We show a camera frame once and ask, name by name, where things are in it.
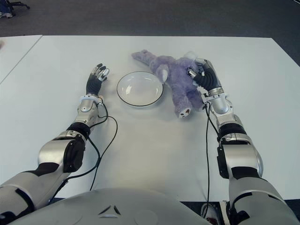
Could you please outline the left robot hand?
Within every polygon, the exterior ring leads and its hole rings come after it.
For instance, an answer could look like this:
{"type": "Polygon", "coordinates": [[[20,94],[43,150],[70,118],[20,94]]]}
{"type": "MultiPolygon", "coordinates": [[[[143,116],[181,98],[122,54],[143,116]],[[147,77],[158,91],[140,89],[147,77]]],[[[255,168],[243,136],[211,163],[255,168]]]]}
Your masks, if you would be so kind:
{"type": "Polygon", "coordinates": [[[107,79],[110,70],[102,63],[96,65],[87,80],[86,83],[86,94],[98,95],[102,86],[103,81],[107,79]]]}

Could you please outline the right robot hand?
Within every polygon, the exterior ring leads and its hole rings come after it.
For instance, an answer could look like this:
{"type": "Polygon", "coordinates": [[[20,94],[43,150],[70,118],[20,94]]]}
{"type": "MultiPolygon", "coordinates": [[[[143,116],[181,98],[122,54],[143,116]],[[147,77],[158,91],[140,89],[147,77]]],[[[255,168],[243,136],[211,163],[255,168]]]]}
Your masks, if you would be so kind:
{"type": "Polygon", "coordinates": [[[189,69],[187,74],[195,83],[206,91],[221,88],[217,73],[212,63],[207,59],[195,58],[196,69],[189,69]]]}

